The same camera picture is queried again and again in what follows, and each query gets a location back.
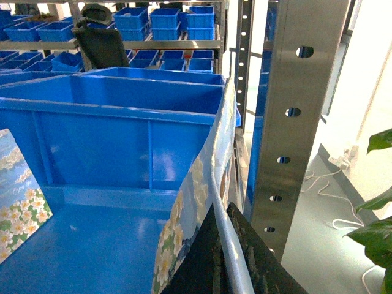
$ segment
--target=metal upright with holes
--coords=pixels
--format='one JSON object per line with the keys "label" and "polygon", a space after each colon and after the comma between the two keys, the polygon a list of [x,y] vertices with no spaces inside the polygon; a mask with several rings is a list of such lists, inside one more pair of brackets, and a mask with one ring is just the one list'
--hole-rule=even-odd
{"label": "metal upright with holes", "polygon": [[[252,226],[278,260],[284,253],[349,4],[350,0],[280,0],[278,4],[251,212]],[[239,0],[239,18],[251,6],[251,0]],[[246,13],[251,20],[252,11]],[[244,23],[243,18],[238,23],[235,78],[242,78],[236,85],[241,91],[237,99],[245,121],[251,52],[246,35],[241,33],[249,33],[251,38],[246,29],[252,25]],[[242,146],[240,133],[236,134],[236,143]],[[241,172],[246,172],[247,163],[248,158],[237,160],[239,181],[246,181]]]}

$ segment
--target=metal shelving unit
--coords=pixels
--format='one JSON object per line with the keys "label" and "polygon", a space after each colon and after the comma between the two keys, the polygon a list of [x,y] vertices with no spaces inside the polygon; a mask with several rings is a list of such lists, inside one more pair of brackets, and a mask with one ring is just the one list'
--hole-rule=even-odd
{"label": "metal shelving unit", "polygon": [[[220,20],[219,25],[216,26],[216,39],[215,40],[187,40],[186,36],[182,40],[177,41],[153,41],[151,38],[147,38],[145,41],[139,42],[124,42],[125,49],[181,49],[181,50],[194,50],[194,49],[212,49],[218,50],[218,62],[217,62],[217,72],[222,72],[222,60],[224,53],[224,35],[225,35],[225,7],[227,0],[197,0],[192,2],[218,2],[220,3]],[[44,4],[65,4],[68,3],[70,7],[70,11],[73,17],[74,23],[81,17],[81,12],[78,6],[79,2],[83,3],[135,3],[135,2],[144,2],[148,3],[149,0],[87,0],[87,1],[66,1],[66,0],[0,0],[0,3],[44,3]],[[169,0],[164,1],[165,3],[174,3],[174,2],[183,2],[180,0]],[[11,41],[3,41],[0,42],[0,50],[1,49],[14,49],[14,50],[72,50],[78,47],[76,40],[71,40],[69,42],[11,42]]]}

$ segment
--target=blue storage bin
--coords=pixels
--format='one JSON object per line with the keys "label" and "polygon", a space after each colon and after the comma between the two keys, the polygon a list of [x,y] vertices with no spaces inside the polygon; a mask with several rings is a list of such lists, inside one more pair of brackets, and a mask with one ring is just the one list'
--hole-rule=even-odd
{"label": "blue storage bin", "polygon": [[189,10],[188,29],[213,28],[214,27],[214,7],[213,6],[191,6]]}
{"label": "blue storage bin", "polygon": [[0,51],[0,64],[18,56],[17,51]]}
{"label": "blue storage bin", "polygon": [[65,17],[60,21],[63,23],[74,23],[74,21],[72,20],[72,17]]}
{"label": "blue storage bin", "polygon": [[196,59],[214,59],[214,50],[194,50],[191,58]]}
{"label": "blue storage bin", "polygon": [[213,73],[187,72],[162,72],[157,69],[130,69],[128,67],[111,67],[109,69],[96,69],[83,73],[84,75],[99,75],[122,78],[145,78],[160,81],[181,81],[185,83],[198,83],[209,85],[224,85],[225,80],[221,75]]}
{"label": "blue storage bin", "polygon": [[188,40],[214,40],[215,28],[209,29],[187,29]]}
{"label": "blue storage bin", "polygon": [[191,59],[189,61],[189,72],[204,72],[206,74],[213,73],[213,61],[210,59]]}
{"label": "blue storage bin", "polygon": [[118,29],[123,41],[144,41],[149,34],[149,23],[141,29]]}
{"label": "blue storage bin", "polygon": [[32,15],[12,15],[11,16],[14,23],[21,23],[25,21],[27,18],[32,17]]}
{"label": "blue storage bin", "polygon": [[52,61],[52,59],[55,57],[56,56],[52,53],[52,54],[48,55],[47,57],[43,58],[42,61]]}
{"label": "blue storage bin", "polygon": [[13,24],[10,10],[0,10],[0,26]]}
{"label": "blue storage bin", "polygon": [[179,24],[176,29],[154,29],[153,28],[153,40],[154,41],[177,41],[181,31],[179,30]]}
{"label": "blue storage bin", "polygon": [[11,41],[14,42],[36,42],[40,37],[36,31],[37,28],[44,26],[43,21],[26,21],[24,23],[11,26],[4,29]]}
{"label": "blue storage bin", "polygon": [[162,61],[159,69],[185,71],[186,61],[183,59],[166,59]]}
{"label": "blue storage bin", "polygon": [[51,61],[54,72],[79,72],[83,67],[81,56],[68,52],[61,52]]}
{"label": "blue storage bin", "polygon": [[159,57],[159,50],[138,50],[134,56],[134,59],[153,59],[156,60]]}
{"label": "blue storage bin", "polygon": [[165,50],[161,59],[184,59],[184,50]]}
{"label": "blue storage bin", "polygon": [[74,38],[72,23],[57,21],[37,29],[38,35],[44,42],[67,42]]}
{"label": "blue storage bin", "polygon": [[37,61],[36,63],[29,66],[24,72],[49,72],[51,70],[50,61]]}
{"label": "blue storage bin", "polygon": [[177,29],[179,22],[179,9],[159,8],[150,13],[151,27],[153,29]]}
{"label": "blue storage bin", "polygon": [[141,29],[148,22],[147,8],[125,7],[114,18],[118,29]]}
{"label": "blue storage bin", "polygon": [[133,58],[129,61],[129,67],[134,69],[145,69],[146,67],[155,65],[155,60],[153,59],[135,59]]}
{"label": "blue storage bin", "polygon": [[180,12],[178,14],[179,17],[179,29],[183,32],[186,31],[186,28],[188,27],[188,17],[187,17],[188,13],[186,12]]}

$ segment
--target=metal shelf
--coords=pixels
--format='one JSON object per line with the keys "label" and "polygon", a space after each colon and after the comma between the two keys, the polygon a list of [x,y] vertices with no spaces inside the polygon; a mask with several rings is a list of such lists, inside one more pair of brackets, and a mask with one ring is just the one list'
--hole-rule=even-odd
{"label": "metal shelf", "polygon": [[79,44],[76,39],[68,42],[0,42],[0,50],[73,50],[78,48]]}

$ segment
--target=white cable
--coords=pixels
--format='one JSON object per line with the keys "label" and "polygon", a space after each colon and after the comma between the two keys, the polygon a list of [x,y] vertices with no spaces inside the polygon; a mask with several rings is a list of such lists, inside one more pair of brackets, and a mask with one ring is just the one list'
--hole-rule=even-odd
{"label": "white cable", "polygon": [[365,286],[366,291],[367,291],[367,294],[372,294],[372,293],[370,292],[370,290],[369,290],[369,288],[368,288],[368,285],[366,285],[365,276],[366,276],[368,273],[370,273],[371,271],[373,271],[376,267],[378,267],[378,266],[375,265],[375,266],[369,268],[369,269],[368,269],[367,271],[365,271],[364,274],[362,275],[362,284]]}

